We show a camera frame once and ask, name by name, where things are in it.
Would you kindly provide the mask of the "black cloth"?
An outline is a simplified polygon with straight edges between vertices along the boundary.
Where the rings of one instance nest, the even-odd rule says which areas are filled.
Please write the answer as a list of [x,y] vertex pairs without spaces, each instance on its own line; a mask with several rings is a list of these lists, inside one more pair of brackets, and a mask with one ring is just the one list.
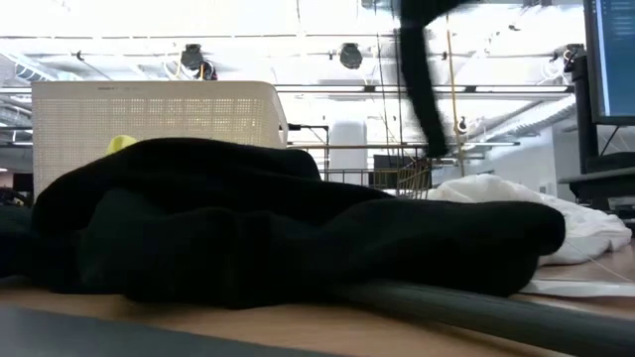
[[325,181],[304,151],[166,138],[0,205],[0,279],[228,308],[375,280],[508,297],[565,236],[542,203],[400,198]]

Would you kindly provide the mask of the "white cloth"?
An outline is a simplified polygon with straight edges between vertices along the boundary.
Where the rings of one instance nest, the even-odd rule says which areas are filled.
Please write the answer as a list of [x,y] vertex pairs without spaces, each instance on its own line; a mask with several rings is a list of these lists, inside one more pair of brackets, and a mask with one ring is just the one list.
[[586,263],[607,252],[617,252],[631,243],[632,231],[616,215],[540,193],[495,175],[447,180],[431,189],[427,198],[470,203],[529,201],[558,210],[565,218],[566,240],[556,253],[540,259],[541,266]]

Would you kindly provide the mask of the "black round ceiling lamp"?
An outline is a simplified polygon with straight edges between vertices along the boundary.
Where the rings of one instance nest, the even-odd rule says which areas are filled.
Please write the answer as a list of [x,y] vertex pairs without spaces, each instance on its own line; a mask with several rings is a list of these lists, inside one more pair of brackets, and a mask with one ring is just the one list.
[[200,44],[188,44],[181,54],[181,64],[189,70],[199,70],[204,62]]
[[359,69],[363,56],[355,43],[345,43],[339,52],[339,62],[348,69]]

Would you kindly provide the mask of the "white perforated plastic bin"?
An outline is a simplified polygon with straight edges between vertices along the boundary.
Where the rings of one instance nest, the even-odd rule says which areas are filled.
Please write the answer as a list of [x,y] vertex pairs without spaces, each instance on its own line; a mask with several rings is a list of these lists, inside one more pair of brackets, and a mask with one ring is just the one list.
[[289,127],[263,81],[40,81],[32,85],[34,190],[106,154],[110,141],[195,137],[284,149]]

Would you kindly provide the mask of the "yellow cloth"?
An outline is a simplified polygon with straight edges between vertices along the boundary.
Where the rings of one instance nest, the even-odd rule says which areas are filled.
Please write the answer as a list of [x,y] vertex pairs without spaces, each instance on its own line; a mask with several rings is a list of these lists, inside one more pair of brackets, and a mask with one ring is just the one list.
[[106,154],[115,154],[129,146],[137,143],[137,140],[128,135],[118,135],[112,138],[107,146]]

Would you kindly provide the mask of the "black monitor stand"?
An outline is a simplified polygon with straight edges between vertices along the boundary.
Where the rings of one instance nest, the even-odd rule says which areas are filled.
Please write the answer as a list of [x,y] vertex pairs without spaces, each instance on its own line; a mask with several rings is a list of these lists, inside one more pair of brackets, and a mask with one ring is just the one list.
[[601,154],[598,146],[597,124],[593,121],[591,81],[587,57],[576,56],[566,66],[574,87],[576,124],[578,130],[579,169],[582,175],[622,169],[635,169],[635,152]]

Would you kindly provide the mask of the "white paper sheet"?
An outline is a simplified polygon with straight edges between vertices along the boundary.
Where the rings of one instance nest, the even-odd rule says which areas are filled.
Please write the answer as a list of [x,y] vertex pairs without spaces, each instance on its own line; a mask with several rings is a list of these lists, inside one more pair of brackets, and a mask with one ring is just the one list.
[[634,283],[532,280],[522,294],[560,298],[635,298]]

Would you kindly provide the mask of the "grey side desk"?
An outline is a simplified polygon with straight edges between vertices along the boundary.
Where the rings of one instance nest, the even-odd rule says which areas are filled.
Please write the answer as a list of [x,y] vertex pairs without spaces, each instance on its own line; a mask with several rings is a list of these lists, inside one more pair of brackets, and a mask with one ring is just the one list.
[[561,178],[578,201],[609,209],[609,198],[635,196],[635,167]]

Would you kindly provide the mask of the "computer monitor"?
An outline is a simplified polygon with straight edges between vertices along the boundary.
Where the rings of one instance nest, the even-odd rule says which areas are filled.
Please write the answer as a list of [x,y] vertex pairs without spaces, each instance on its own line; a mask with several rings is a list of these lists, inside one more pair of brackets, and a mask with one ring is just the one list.
[[592,120],[635,126],[635,0],[582,0]]

